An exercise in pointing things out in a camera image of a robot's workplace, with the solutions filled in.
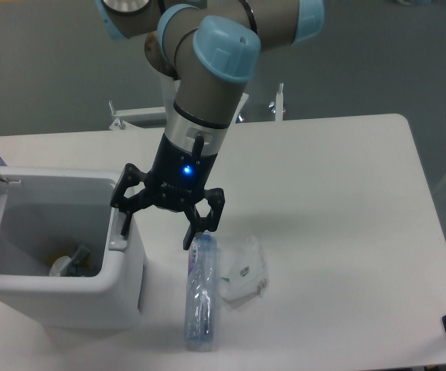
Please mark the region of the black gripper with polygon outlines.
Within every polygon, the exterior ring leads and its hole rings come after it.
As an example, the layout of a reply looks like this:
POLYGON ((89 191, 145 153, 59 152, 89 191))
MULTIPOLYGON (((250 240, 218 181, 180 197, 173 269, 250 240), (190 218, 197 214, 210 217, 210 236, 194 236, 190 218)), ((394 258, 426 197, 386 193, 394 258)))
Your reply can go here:
POLYGON ((188 250, 194 237, 205 231, 215 232, 225 205, 222 188, 205 189, 215 155, 204 155, 203 136, 198 133, 186 151, 162 136, 150 172, 142 172, 127 163, 114 187, 110 206, 125 215, 121 235, 128 235, 133 215, 142 209, 156 206, 173 212, 184 212, 189 228, 183 239, 183 250, 188 250), (126 192, 135 186, 144 188, 133 196, 126 192), (206 200, 209 212, 200 216, 196 204, 206 200))

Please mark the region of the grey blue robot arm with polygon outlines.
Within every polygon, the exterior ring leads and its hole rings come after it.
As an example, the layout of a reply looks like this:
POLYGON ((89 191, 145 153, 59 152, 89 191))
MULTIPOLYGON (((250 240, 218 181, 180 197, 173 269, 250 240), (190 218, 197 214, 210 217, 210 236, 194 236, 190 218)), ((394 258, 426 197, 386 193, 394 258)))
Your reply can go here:
POLYGON ((111 36, 131 39, 156 32, 160 57, 180 84, 152 168, 127 164, 111 206, 132 216, 156 206, 184 213, 189 247, 195 235, 218 228, 222 189, 206 182, 259 55, 317 36, 325 21, 321 1, 99 1, 111 36))

